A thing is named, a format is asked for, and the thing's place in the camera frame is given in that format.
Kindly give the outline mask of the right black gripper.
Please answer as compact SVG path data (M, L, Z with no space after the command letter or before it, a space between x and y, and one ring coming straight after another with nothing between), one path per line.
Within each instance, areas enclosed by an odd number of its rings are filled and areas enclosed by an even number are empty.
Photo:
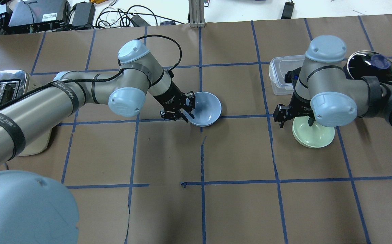
M304 99L296 93L293 93L289 105L278 104L273 112L273 119L280 128L284 127L286 121L296 117L308 116L309 127L315 123L315 116L311 108L310 100Z

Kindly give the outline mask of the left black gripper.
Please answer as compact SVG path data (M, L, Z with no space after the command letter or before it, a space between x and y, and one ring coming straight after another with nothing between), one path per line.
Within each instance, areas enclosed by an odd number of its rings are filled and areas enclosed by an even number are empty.
M164 93L154 96L154 99L163 107L160 111L163 119L176 121L182 118L188 123L189 118L194 118L191 114L195 109L196 99L193 91L183 93L177 85L171 83Z

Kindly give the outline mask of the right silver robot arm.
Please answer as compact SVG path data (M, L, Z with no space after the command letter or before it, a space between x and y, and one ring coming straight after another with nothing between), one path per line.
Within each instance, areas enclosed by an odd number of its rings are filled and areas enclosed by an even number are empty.
M289 105L278 104L273 119L309 116L309 125L345 126L356 118L384 118L392 126L392 81L380 76L347 78L341 62L346 43L333 35L311 41L303 65L289 71L294 92Z

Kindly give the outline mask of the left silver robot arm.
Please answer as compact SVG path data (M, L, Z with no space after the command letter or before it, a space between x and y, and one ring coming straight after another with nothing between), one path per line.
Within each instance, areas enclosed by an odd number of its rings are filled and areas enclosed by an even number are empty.
M118 51L111 77L60 72L52 82L0 106L0 164L87 103L107 104L123 117L140 113L150 93L168 120L194 118L196 95L182 92L142 38ZM79 210L62 183L24 170L0 170L0 244L76 244Z

